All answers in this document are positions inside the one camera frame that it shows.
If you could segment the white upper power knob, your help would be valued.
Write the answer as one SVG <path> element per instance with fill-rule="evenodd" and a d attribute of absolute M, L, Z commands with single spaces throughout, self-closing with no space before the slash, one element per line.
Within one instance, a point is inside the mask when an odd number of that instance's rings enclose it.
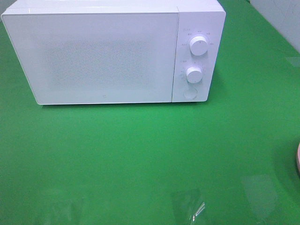
<path fill-rule="evenodd" d="M 190 51 L 194 56 L 205 54 L 209 47 L 208 39 L 203 35 L 193 37 L 189 43 Z"/>

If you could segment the clear tape patch on cloth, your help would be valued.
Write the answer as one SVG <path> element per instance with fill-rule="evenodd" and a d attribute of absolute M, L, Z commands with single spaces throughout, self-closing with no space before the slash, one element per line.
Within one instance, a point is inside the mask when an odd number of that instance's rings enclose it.
<path fill-rule="evenodd" d="M 207 225 L 206 204 L 200 189 L 194 188 L 171 193 L 172 210 L 176 225 Z"/>

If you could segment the white microwave oven body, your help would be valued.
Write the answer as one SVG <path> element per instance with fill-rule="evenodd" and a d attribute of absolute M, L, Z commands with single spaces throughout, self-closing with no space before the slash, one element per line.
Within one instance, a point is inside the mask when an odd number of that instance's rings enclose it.
<path fill-rule="evenodd" d="M 18 0 L 1 15 L 51 14 L 145 14 L 177 13 L 178 26 L 175 48 L 172 99 L 170 102 L 204 102 L 207 100 L 218 49 L 225 23 L 226 12 L 216 0 Z M 208 39 L 205 54 L 194 56 L 190 40 L 198 35 Z M 189 83 L 189 67 L 202 69 L 198 83 Z M 186 99 L 183 92 L 197 90 L 195 99 Z"/>

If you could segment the pink plate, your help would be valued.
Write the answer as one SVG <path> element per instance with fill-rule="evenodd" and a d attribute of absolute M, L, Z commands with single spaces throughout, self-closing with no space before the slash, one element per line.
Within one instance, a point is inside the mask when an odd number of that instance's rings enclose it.
<path fill-rule="evenodd" d="M 296 165 L 297 165 L 297 171 L 300 173 L 300 144 L 297 147 L 296 151 Z"/>

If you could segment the white microwave door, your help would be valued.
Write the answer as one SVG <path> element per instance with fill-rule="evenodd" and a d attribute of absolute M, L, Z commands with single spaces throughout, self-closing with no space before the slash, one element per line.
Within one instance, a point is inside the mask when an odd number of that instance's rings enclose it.
<path fill-rule="evenodd" d="M 170 102 L 177 13 L 4 15 L 40 105 Z"/>

